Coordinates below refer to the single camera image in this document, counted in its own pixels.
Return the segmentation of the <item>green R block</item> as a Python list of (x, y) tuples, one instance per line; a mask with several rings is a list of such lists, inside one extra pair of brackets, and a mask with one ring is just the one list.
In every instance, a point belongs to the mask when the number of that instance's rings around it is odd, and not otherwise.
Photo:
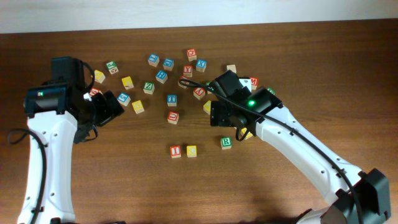
[(220, 140), (221, 148), (224, 149), (231, 149), (232, 148), (232, 139), (230, 137), (223, 137)]

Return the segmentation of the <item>yellow C block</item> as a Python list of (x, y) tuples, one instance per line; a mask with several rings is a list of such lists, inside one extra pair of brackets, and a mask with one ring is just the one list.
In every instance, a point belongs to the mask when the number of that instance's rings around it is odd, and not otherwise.
[(195, 145), (187, 146), (187, 157), (196, 157), (197, 147)]

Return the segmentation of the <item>red I block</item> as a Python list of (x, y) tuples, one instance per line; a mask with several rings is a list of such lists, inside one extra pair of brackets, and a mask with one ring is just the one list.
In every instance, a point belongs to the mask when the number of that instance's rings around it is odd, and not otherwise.
[(171, 146), (170, 147), (170, 156), (171, 158), (181, 157), (182, 152), (180, 146)]

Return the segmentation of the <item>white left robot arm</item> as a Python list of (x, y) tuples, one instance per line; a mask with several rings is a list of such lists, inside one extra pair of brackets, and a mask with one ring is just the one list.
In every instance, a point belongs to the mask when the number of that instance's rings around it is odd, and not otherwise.
[(30, 139), (27, 189), (18, 223), (74, 223), (71, 170), (74, 144), (124, 113), (111, 91), (90, 96), (85, 70), (73, 57), (53, 58), (51, 79), (24, 99)]

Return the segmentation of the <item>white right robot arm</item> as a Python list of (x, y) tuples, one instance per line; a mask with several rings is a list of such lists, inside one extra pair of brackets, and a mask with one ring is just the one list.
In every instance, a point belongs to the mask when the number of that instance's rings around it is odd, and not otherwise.
[(211, 125), (231, 126), (281, 152), (320, 192), (327, 208), (309, 209), (298, 223), (384, 223), (391, 217), (389, 181), (335, 154), (307, 131), (272, 90), (251, 91), (250, 81), (228, 70), (207, 87), (217, 97)]

